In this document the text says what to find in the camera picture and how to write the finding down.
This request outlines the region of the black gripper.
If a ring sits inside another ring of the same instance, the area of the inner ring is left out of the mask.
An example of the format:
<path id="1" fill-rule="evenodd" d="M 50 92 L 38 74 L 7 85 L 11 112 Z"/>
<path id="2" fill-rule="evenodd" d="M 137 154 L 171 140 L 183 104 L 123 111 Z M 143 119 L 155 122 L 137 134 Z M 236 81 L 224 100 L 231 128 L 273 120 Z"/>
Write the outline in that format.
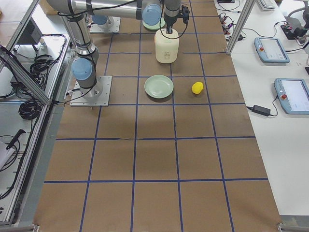
<path id="1" fill-rule="evenodd" d="M 172 25 L 177 21 L 181 0 L 165 0 L 164 20 L 166 24 L 166 33 L 172 33 Z"/>

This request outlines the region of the green plate near arm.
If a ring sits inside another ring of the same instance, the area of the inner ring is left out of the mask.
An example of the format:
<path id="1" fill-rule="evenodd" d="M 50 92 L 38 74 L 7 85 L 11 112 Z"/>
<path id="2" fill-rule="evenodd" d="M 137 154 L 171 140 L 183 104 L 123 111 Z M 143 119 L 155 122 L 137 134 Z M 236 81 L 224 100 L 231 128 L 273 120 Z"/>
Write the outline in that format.
<path id="1" fill-rule="evenodd" d="M 144 21 L 142 21 L 142 24 L 148 30 L 159 30 L 160 28 L 162 29 L 164 28 L 164 26 L 166 25 L 166 22 L 164 18 L 161 18 L 161 20 L 155 25 L 148 25 Z"/>
<path id="2" fill-rule="evenodd" d="M 150 97 L 163 99 L 173 92 L 174 84 L 167 76 L 153 75 L 145 81 L 144 90 Z"/>

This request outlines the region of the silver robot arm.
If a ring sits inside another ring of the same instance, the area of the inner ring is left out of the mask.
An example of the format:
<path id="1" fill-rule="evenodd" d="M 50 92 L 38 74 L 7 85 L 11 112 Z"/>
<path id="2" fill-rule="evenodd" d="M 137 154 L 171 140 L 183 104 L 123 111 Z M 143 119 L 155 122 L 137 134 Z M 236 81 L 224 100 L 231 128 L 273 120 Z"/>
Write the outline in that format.
<path id="1" fill-rule="evenodd" d="M 114 19 L 111 16 L 105 15 L 93 15 L 92 21 L 100 27 L 112 27 L 114 25 Z"/>
<path id="2" fill-rule="evenodd" d="M 167 33 L 172 33 L 173 24 L 179 18 L 188 23 L 189 10 L 180 0 L 49 0 L 50 6 L 65 18 L 66 30 L 76 43 L 79 57 L 90 58 L 98 53 L 90 39 L 85 16 L 115 16 L 143 20 L 155 25 L 163 17 Z"/>

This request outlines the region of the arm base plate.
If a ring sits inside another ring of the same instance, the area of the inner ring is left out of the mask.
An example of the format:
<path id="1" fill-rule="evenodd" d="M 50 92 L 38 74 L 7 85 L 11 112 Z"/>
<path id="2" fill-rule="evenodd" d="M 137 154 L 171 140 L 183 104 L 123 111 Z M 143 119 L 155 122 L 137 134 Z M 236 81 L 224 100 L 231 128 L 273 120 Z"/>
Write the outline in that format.
<path id="1" fill-rule="evenodd" d="M 69 104 L 72 107 L 107 107 L 109 105 L 111 86 L 112 76 L 99 76 L 96 85 L 86 94 L 88 89 L 80 88 L 79 83 L 75 81 L 74 87 L 79 90 L 73 92 L 73 100 Z"/>
<path id="2" fill-rule="evenodd" d="M 90 33 L 107 34 L 118 33 L 120 29 L 120 17 L 93 15 Z"/>

